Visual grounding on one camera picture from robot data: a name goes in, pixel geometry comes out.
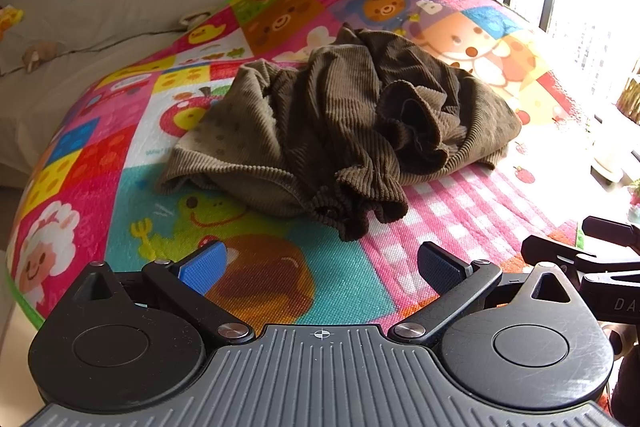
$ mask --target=metal screw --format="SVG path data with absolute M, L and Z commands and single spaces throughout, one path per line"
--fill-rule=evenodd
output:
M 242 339 L 249 334 L 249 328 L 237 322 L 228 322 L 218 328 L 218 334 L 226 339 Z
M 427 330 L 423 325 L 415 322 L 403 322 L 394 326 L 394 333 L 403 339 L 417 339 L 426 332 Z

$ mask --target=play mat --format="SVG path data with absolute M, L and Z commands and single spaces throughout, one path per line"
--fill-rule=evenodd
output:
M 524 126 L 498 169 L 470 166 L 406 187 L 406 216 L 389 225 L 372 216 L 370 232 L 353 243 L 223 193 L 154 191 L 176 140 L 225 96 L 240 64 L 303 62 L 344 21 L 404 35 L 508 100 Z M 417 272 L 423 241 L 519 271 L 529 233 L 572 243 L 582 217 L 572 183 L 584 169 L 585 133 L 546 45 L 540 30 L 493 0 L 230 0 L 168 49 L 100 80 L 66 115 L 15 219 L 14 294 L 39 325 L 89 261 L 139 270 L 219 239 L 226 269 L 207 298 L 258 331 L 295 322 L 386 328 L 437 296 Z

